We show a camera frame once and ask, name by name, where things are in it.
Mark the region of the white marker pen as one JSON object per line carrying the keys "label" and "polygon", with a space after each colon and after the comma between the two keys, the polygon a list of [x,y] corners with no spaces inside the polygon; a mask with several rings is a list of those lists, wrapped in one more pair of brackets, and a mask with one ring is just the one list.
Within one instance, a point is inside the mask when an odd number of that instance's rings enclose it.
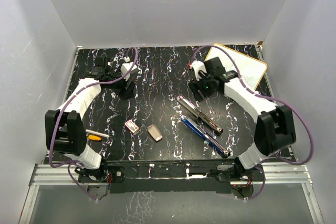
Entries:
{"label": "white marker pen", "polygon": [[86,132],[89,133],[89,134],[93,134],[93,135],[97,135],[97,136],[101,136],[101,137],[105,137],[105,138],[110,137],[108,134],[104,134],[104,133],[100,133],[100,132],[96,132],[96,131],[92,131],[92,130],[88,130],[88,129],[86,129]]}

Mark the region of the yellow framed whiteboard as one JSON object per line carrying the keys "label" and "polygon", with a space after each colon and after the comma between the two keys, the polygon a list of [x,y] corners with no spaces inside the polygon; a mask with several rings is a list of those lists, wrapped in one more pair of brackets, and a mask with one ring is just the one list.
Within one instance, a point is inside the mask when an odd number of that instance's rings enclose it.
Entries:
{"label": "yellow framed whiteboard", "polygon": [[[256,89],[268,66],[259,59],[255,45],[222,45],[218,43],[215,43],[214,45],[222,48],[230,55],[238,67],[243,81],[249,85],[250,88]],[[237,72],[236,67],[229,57],[218,48],[212,47],[205,60],[210,60],[216,57],[221,60],[226,71],[234,70]]]}

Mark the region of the staple strip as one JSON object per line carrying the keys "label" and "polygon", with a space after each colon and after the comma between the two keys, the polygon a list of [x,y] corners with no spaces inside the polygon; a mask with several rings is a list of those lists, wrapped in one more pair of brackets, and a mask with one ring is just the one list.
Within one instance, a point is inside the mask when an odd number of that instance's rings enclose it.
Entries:
{"label": "staple strip", "polygon": [[155,124],[148,126],[147,131],[156,142],[159,142],[163,138],[162,133]]}

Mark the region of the orange marker cap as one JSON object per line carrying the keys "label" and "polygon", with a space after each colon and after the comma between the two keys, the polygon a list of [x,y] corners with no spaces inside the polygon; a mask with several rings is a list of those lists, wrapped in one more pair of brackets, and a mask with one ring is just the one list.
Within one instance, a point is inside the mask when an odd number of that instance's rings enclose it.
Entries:
{"label": "orange marker cap", "polygon": [[102,138],[99,137],[99,136],[90,134],[90,135],[88,135],[88,140],[90,140],[90,141],[101,141]]}

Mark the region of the red staple box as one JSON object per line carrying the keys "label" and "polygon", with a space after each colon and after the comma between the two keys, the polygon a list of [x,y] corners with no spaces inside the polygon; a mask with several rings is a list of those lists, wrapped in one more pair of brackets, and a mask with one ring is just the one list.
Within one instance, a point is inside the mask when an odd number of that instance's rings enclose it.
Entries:
{"label": "red staple box", "polygon": [[126,121],[125,126],[132,134],[137,134],[137,132],[140,130],[140,128],[132,120]]}

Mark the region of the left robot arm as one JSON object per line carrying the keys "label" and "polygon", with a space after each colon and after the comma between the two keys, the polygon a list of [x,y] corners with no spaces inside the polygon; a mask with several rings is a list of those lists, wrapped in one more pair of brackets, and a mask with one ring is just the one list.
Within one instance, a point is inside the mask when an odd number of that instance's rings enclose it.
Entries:
{"label": "left robot arm", "polygon": [[70,97],[58,109],[45,114],[46,146],[50,155],[62,153],[70,159],[68,164],[89,169],[91,177],[98,182],[104,181],[108,168],[101,164],[102,156],[88,145],[82,119],[102,89],[112,90],[122,100],[133,98],[135,84],[130,77],[136,71],[135,61],[113,69],[107,57],[97,58]]}

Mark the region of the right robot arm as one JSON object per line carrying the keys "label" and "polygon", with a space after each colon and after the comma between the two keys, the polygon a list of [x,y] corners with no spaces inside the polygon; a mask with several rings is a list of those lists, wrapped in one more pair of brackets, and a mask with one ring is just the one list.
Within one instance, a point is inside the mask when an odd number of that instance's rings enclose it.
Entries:
{"label": "right robot arm", "polygon": [[235,70],[226,71],[218,57],[193,61],[188,64],[188,69],[195,74],[188,86],[198,102],[215,91],[221,91],[238,103],[255,122],[252,145],[235,158],[230,169],[238,179],[247,180],[253,174],[255,166],[275,152],[295,143],[292,110],[286,105],[276,105],[248,91],[240,74]]}

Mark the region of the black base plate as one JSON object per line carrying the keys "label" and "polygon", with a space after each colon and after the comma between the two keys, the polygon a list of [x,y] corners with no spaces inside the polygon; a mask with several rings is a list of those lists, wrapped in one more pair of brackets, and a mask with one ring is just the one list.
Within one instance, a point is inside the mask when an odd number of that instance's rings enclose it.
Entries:
{"label": "black base plate", "polygon": [[107,161],[98,170],[76,170],[83,183],[105,185],[111,194],[215,191],[229,194],[231,186],[263,181],[260,165],[242,177],[230,172],[233,159],[168,161]]}

